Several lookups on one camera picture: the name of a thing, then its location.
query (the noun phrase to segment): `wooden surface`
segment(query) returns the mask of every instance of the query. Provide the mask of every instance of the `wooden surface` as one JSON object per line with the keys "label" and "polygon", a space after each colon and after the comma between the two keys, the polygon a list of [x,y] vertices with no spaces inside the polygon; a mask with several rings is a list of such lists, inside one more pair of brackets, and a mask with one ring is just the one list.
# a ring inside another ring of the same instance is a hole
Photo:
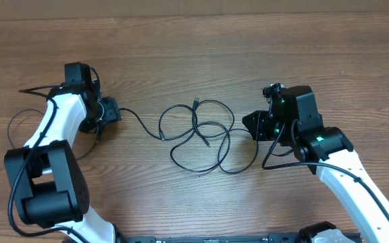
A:
{"label": "wooden surface", "polygon": [[[157,132],[161,112],[195,97],[217,99],[241,118],[267,109],[261,87],[272,82],[308,84],[326,126],[338,126],[389,199],[389,13],[317,13],[177,18],[103,18],[0,22],[0,242],[58,242],[19,238],[7,222],[9,184],[3,157],[11,116],[42,98],[17,90],[63,82],[63,65],[85,62],[97,69],[103,94],[135,110]],[[80,161],[91,205],[127,236],[239,236],[296,231],[328,220],[344,232],[357,229],[336,197],[306,167],[263,171],[259,158],[240,175],[181,170],[169,151],[179,141],[153,140],[129,113],[104,132],[97,149]],[[206,105],[199,120],[229,124],[222,108]],[[40,117],[17,119],[17,146]],[[181,109],[165,117],[167,136],[190,127]],[[205,128],[205,133],[218,130]],[[93,141],[79,134],[80,155]],[[207,148],[194,138],[176,152],[186,166],[214,163],[220,139]],[[225,168],[246,165],[255,146],[232,136]],[[269,164],[296,161],[272,157]]]}
{"label": "wooden surface", "polygon": [[0,0],[0,20],[389,11],[389,0]]}

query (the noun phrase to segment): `cable tip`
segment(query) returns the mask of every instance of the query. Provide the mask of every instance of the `cable tip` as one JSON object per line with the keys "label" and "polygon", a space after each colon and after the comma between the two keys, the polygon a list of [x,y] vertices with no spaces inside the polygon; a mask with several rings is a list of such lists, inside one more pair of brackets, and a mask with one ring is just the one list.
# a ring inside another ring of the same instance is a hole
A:
{"label": "cable tip", "polygon": [[160,131],[160,138],[162,141],[165,140],[165,134],[162,131]]}

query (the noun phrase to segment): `wooden table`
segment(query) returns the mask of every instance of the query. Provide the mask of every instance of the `wooden table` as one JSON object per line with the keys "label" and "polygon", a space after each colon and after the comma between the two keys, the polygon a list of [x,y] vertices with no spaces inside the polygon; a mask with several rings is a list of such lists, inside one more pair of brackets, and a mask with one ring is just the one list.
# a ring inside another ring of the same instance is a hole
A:
{"label": "wooden table", "polygon": [[[135,110],[155,134],[164,109],[217,99],[241,118],[267,109],[261,88],[273,82],[308,84],[326,126],[339,127],[389,199],[389,13],[314,13],[166,18],[101,18],[0,22],[0,242],[58,242],[20,238],[7,222],[9,184],[3,157],[6,127],[19,110],[45,110],[42,98],[17,90],[64,80],[63,65],[82,61],[97,69],[103,94]],[[328,220],[357,231],[336,197],[306,167],[263,171],[269,142],[255,164],[239,175],[219,170],[193,174],[169,155],[179,141],[148,136],[126,112],[80,161],[91,205],[127,236],[239,236],[297,231]],[[32,135],[37,113],[15,121],[16,146]],[[230,123],[216,105],[199,120]],[[176,109],[163,121],[167,136],[190,127],[190,113]],[[214,133],[215,128],[205,128]],[[93,135],[79,134],[82,154]],[[207,148],[194,138],[176,152],[188,167],[215,162],[221,139]],[[232,135],[225,168],[246,165],[255,151],[244,133]],[[296,161],[272,157],[269,164]],[[25,227],[38,230],[37,227]]]}

